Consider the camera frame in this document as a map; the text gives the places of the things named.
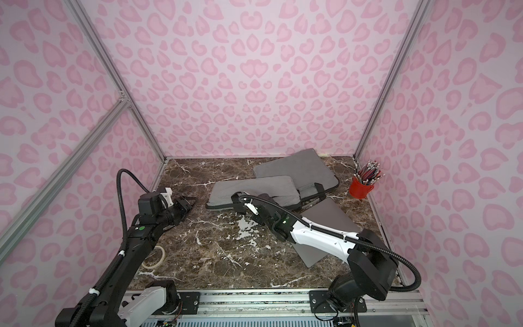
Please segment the grey laptop bag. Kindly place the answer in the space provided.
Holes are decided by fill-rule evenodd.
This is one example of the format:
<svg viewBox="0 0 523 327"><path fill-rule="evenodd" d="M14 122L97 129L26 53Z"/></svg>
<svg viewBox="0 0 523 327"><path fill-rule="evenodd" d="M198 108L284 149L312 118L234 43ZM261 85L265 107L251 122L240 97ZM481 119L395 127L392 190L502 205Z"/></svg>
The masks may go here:
<svg viewBox="0 0 523 327"><path fill-rule="evenodd" d="M251 178L243 180L217 182L206 203L211 211L234 209L233 196L238 193L248 193L253 196L267 194L277 204L286 209L301 207L301 199L294 181L289 176Z"/></svg>
<svg viewBox="0 0 523 327"><path fill-rule="evenodd" d="M319 198L339 186L339 180L314 149L299 151L286 158L260 164L253 169L256 178L288 176L292 179L301 203Z"/></svg>

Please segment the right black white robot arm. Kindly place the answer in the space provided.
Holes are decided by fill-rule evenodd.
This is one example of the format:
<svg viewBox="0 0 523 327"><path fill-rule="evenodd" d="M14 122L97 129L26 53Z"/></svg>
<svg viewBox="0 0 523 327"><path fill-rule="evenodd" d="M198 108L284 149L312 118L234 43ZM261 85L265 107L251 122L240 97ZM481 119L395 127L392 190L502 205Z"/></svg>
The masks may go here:
<svg viewBox="0 0 523 327"><path fill-rule="evenodd" d="M384 301L396 276L398 261L371 230L360 230L331 198L314 204L300 215L280 207L270 196L255 198L237 192L235 211L252 213L281 242L291 243L311 267L327 255L348 264L349 273L335 277L326 302L342 311L360 296Z"/></svg>

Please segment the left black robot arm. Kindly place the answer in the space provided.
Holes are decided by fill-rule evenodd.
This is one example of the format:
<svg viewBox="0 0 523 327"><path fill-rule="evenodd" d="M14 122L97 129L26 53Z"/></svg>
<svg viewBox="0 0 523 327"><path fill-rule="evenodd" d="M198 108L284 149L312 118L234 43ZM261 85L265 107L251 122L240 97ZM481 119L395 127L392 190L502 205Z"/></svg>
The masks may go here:
<svg viewBox="0 0 523 327"><path fill-rule="evenodd" d="M157 311L172 313L181 300L172 280L155 282L132 300L125 293L163 234L184 222L194 197L172 198L170 188L140 196L138 214L108 268L75 307L62 309L56 326L141 326Z"/></svg>

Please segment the black laptop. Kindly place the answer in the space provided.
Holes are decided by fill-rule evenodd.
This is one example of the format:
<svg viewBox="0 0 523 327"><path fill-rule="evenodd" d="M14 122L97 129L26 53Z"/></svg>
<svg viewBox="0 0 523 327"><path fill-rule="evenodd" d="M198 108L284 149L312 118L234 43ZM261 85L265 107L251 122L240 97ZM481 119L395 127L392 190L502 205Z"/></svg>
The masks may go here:
<svg viewBox="0 0 523 327"><path fill-rule="evenodd" d="M331 255L346 263L355 244L348 241L362 231L341 208L327 198L302 214L305 223L296 222L291 231L293 247L310 268Z"/></svg>

